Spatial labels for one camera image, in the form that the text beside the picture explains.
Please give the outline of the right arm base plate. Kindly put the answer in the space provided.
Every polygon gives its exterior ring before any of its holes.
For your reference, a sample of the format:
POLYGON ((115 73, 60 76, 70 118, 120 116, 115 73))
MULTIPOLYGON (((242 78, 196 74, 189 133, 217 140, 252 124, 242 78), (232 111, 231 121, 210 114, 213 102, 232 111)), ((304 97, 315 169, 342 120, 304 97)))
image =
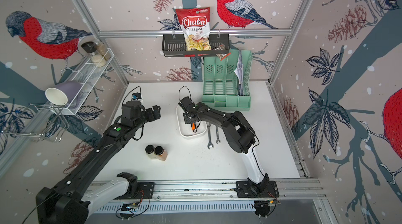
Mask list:
POLYGON ((239 198, 279 198, 276 181, 268 181, 257 185, 251 181, 236 181, 233 189, 239 198))

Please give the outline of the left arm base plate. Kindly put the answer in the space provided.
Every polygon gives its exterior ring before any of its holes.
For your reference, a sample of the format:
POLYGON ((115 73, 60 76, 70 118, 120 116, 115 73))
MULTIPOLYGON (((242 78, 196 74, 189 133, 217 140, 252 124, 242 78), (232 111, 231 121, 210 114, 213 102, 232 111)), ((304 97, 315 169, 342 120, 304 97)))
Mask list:
POLYGON ((155 189, 155 182, 136 182, 129 183, 125 194, 115 198, 116 200, 152 199, 155 189))

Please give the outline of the orange handled adjustable wrench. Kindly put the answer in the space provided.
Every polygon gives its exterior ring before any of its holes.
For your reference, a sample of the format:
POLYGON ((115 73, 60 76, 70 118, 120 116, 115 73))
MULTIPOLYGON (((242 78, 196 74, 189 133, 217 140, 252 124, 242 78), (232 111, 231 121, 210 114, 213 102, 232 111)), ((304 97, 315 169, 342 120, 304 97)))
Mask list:
POLYGON ((195 123, 192 123, 192 124, 191 124, 191 128, 192 128, 192 131, 193 131, 194 133, 197 133, 197 127, 196 127, 195 123))

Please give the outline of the silver ring end wrench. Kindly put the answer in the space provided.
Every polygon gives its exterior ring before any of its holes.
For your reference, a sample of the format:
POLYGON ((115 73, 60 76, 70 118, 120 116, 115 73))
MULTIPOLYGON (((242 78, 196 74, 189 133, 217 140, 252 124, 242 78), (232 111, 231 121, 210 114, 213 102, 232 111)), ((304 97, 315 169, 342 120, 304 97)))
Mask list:
POLYGON ((210 131, 210 127, 211 124, 209 122, 206 123, 207 124, 207 133, 208 133, 208 144, 207 144, 207 148, 210 150, 211 148, 214 147, 213 143, 212 143, 212 139, 211 139, 211 131, 210 131))

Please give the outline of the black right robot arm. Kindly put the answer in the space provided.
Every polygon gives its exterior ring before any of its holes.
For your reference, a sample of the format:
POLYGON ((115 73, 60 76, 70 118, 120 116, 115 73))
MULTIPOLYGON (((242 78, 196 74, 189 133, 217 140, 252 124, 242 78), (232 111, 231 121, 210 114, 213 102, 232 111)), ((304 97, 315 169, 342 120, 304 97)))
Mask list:
POLYGON ((238 181, 236 188, 233 189, 239 198, 279 197, 276 182, 270 180, 259 163, 255 150, 255 146, 259 145, 256 142, 258 137, 241 112, 218 111, 202 102, 195 104, 188 96, 182 98, 178 105, 184 111, 186 123, 204 121, 218 126, 223 130, 229 146, 241 155, 248 178, 245 181, 238 181))

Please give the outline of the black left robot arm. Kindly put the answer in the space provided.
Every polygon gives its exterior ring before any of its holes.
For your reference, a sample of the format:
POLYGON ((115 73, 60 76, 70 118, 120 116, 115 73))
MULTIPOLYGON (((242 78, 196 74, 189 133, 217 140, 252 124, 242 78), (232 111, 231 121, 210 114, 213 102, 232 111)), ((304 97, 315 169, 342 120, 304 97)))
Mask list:
POLYGON ((148 122, 160 119, 161 107, 146 109, 140 101, 129 101, 122 106, 122 114, 108 127, 100 143, 86 158, 53 188, 44 187, 36 196, 38 221, 41 224, 83 224, 87 218, 112 199, 126 193, 117 192, 117 186, 128 188, 135 176, 127 175, 114 183, 112 190, 101 197, 87 199, 85 192, 106 166, 127 143, 135 139, 136 132, 148 122))

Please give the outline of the white plastic storage box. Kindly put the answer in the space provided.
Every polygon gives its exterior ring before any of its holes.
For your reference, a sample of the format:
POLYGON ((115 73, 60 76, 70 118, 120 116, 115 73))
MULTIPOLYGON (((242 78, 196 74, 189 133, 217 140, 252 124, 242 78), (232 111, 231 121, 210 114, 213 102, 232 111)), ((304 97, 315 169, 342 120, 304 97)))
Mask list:
POLYGON ((176 114, 177 114, 177 121, 178 121, 178 127, 179 127, 179 133, 180 135, 187 139, 195 139, 198 137, 203 136, 207 132, 207 124, 204 121, 201 121, 198 129, 196 132, 193 132, 192 126, 190 124, 185 124, 184 121, 184 111, 180 106, 176 107, 176 114))

